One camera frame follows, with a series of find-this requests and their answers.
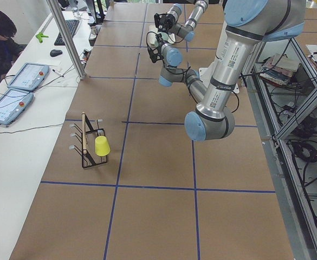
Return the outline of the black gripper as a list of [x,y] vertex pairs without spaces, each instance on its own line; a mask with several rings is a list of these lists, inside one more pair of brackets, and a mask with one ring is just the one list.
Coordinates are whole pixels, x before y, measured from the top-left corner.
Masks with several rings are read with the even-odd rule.
[[162,15],[160,19],[160,31],[167,33],[176,24],[176,19],[173,15]]
[[157,38],[157,47],[154,49],[154,61],[159,61],[164,59],[163,55],[163,45],[165,44],[165,40],[163,38]]

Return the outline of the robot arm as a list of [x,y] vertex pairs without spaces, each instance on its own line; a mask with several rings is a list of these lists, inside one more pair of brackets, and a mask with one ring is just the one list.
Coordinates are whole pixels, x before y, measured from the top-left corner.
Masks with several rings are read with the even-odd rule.
[[195,36],[195,28],[200,18],[208,9],[209,1],[193,1],[193,3],[195,4],[194,9],[185,24],[178,22],[183,11],[179,3],[175,3],[168,12],[158,14],[155,17],[155,26],[158,32],[166,34],[172,33],[187,42],[192,41]]
[[185,24],[178,23],[182,13],[179,4],[165,14],[156,14],[157,48],[150,52],[153,62],[163,62],[159,83],[169,87],[182,82],[196,99],[195,110],[184,121],[186,133],[194,141],[222,139],[232,133],[235,119],[226,104],[254,45],[296,37],[305,23],[305,1],[227,1],[222,30],[225,38],[219,41],[218,53],[209,66],[209,80],[203,82],[195,70],[179,67],[182,55],[162,33],[192,40],[208,5],[208,1],[196,1]]

